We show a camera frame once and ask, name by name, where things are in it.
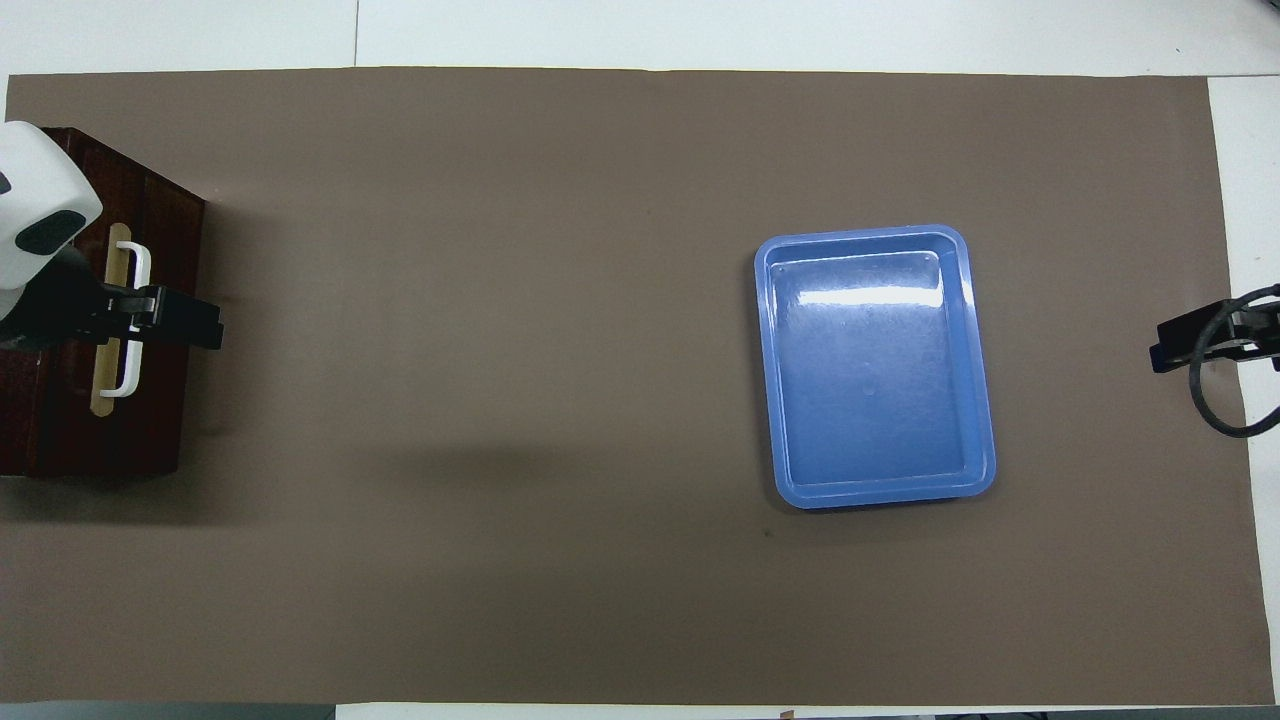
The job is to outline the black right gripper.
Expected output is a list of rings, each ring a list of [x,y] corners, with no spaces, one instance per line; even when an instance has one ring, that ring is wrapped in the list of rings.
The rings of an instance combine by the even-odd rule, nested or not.
[[[1160,323],[1156,328],[1157,342],[1149,347],[1152,372],[1164,374],[1189,365],[1201,332],[1228,304],[1228,300],[1219,300]],[[1239,336],[1245,340],[1243,350],[1236,342],[1234,324],[1228,320],[1210,337],[1204,359],[1231,359],[1239,363],[1268,360],[1272,366],[1279,366],[1277,300],[1239,310],[1238,329]]]

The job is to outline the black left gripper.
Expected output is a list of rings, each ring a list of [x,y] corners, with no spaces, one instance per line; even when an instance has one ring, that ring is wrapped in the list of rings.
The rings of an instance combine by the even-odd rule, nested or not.
[[[128,313],[115,306],[128,302]],[[1,322],[1,348],[41,352],[68,342],[105,345],[133,332],[150,340],[220,350],[220,307],[160,284],[127,288],[96,277],[73,245],[52,255],[22,290]]]

